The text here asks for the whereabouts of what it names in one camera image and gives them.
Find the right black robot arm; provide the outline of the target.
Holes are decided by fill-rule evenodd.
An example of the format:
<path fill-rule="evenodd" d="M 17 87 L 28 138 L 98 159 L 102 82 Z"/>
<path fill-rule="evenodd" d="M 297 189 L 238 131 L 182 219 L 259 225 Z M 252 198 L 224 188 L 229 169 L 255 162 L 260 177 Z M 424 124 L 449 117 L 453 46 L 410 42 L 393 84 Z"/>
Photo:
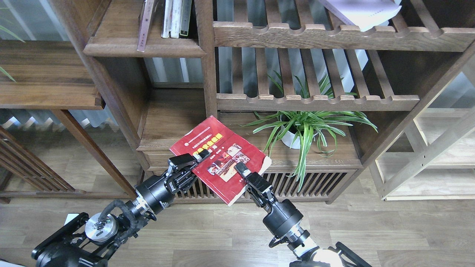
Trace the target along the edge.
<path fill-rule="evenodd" d="M 248 192 L 256 206 L 267 211 L 263 223 L 274 236 L 269 247 L 286 243 L 297 257 L 296 261 L 290 262 L 290 267 L 370 266 L 341 242 L 337 242 L 336 247 L 320 248 L 310 238 L 310 233 L 300 226 L 303 215 L 290 200 L 278 201 L 272 185 L 257 172 L 251 172 L 244 163 L 238 163 L 235 169 L 248 184 Z"/>

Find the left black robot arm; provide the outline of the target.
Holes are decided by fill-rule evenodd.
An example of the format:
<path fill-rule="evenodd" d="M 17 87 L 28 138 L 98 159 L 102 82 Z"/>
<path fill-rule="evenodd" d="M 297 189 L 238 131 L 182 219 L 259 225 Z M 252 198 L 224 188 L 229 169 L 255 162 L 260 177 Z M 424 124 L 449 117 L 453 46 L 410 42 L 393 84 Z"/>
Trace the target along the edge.
<path fill-rule="evenodd" d="M 182 154 L 168 160 L 168 170 L 136 188 L 137 198 L 116 199 L 92 217 L 82 212 L 41 242 L 31 253 L 38 267 L 105 267 L 115 251 L 170 206 L 175 194 L 196 181 L 192 169 L 209 151 Z"/>

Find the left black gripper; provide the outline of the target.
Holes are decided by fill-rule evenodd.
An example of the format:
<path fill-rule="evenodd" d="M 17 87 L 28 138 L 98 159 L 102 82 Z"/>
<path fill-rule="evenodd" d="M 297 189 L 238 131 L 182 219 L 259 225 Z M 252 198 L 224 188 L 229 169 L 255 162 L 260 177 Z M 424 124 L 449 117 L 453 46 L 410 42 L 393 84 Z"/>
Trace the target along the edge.
<path fill-rule="evenodd" d="M 161 176 L 151 176 L 136 188 L 135 210 L 143 215 L 146 211 L 158 214 L 173 203 L 175 194 L 186 193 L 197 176 L 192 172 L 200 162 L 209 157 L 209 150 L 203 150 L 194 156 L 182 154 L 168 159 L 168 169 Z"/>

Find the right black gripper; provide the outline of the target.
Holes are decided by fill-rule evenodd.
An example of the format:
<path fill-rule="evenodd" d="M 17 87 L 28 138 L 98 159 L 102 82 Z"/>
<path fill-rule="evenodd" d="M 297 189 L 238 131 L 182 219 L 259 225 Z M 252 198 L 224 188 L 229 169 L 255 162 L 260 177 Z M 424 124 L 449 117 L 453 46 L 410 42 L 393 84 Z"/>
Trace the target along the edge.
<path fill-rule="evenodd" d="M 268 213 L 263 218 L 264 225 L 274 238 L 299 238 L 304 230 L 299 225 L 303 215 L 288 199 L 280 202 L 272 191 L 272 184 L 256 172 L 251 172 L 244 162 L 238 162 L 235 169 L 245 178 L 251 198 L 258 207 Z"/>

